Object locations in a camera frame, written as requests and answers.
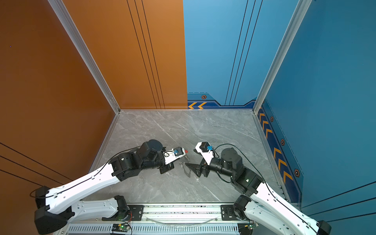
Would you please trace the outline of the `metal keyring with chain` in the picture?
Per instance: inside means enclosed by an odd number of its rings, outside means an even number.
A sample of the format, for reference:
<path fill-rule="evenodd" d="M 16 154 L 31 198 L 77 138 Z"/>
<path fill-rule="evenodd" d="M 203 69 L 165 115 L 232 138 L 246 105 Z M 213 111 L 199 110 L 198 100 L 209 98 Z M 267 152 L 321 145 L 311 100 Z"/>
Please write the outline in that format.
<path fill-rule="evenodd" d="M 179 161 L 179 165 L 181 166 L 181 168 L 183 169 L 184 171 L 184 174 L 187 176 L 187 177 L 191 177 L 191 170 L 186 166 L 186 162 L 184 160 L 180 160 Z"/>

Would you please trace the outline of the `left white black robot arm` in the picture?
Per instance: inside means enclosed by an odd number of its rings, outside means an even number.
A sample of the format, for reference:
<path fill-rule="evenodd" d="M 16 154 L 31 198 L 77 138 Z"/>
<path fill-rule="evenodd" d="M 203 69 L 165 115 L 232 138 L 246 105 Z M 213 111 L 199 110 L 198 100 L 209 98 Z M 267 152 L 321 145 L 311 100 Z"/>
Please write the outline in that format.
<path fill-rule="evenodd" d="M 171 150 L 157 140 L 115 154 L 100 168 L 65 185 L 49 188 L 42 186 L 30 196 L 37 210 L 34 223 L 40 235 L 54 233 L 68 223 L 100 217 L 105 221 L 129 220 L 131 211 L 123 196 L 117 195 L 103 201 L 90 201 L 85 206 L 83 198 L 128 178 L 138 176 L 142 170 L 159 169 L 163 174 L 174 168 L 174 162 L 186 155 L 186 150 Z"/>

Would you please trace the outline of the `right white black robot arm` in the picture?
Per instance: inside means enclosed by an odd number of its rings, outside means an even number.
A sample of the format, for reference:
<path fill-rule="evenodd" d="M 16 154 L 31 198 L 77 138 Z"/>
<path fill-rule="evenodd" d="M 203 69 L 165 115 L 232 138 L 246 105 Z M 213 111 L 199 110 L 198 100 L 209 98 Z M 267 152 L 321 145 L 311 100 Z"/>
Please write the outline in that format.
<path fill-rule="evenodd" d="M 305 215 L 288 201 L 280 197 L 265 181 L 256 168 L 249 169 L 243 164 L 246 155 L 233 144 L 217 155 L 216 148 L 208 142 L 198 143 L 195 153 L 202 157 L 199 164 L 186 166 L 197 176 L 208 177 L 215 172 L 223 175 L 241 195 L 233 204 L 236 217 L 240 220 L 253 220 L 278 235 L 328 235 L 331 225 Z"/>

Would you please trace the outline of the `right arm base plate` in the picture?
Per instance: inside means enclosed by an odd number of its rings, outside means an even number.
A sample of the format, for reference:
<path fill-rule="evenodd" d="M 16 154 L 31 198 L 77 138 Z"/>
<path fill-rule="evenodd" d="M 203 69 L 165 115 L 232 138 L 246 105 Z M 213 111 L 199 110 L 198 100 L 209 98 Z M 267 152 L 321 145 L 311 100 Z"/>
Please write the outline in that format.
<path fill-rule="evenodd" d="M 234 205 L 221 205 L 220 209 L 223 221 L 244 220 L 244 214 L 240 211 L 240 208 Z"/>

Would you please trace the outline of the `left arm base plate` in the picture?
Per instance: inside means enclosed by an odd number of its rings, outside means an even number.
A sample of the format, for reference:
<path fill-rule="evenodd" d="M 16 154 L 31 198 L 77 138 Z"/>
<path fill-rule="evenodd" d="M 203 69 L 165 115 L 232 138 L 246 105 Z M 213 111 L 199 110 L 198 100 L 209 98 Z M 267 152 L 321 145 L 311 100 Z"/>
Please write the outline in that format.
<path fill-rule="evenodd" d="M 123 221 L 132 222 L 132 221 L 141 221 L 144 212 L 144 205 L 130 205 L 128 206 L 129 210 L 118 211 L 112 217 L 105 218 L 103 217 L 102 221 Z"/>

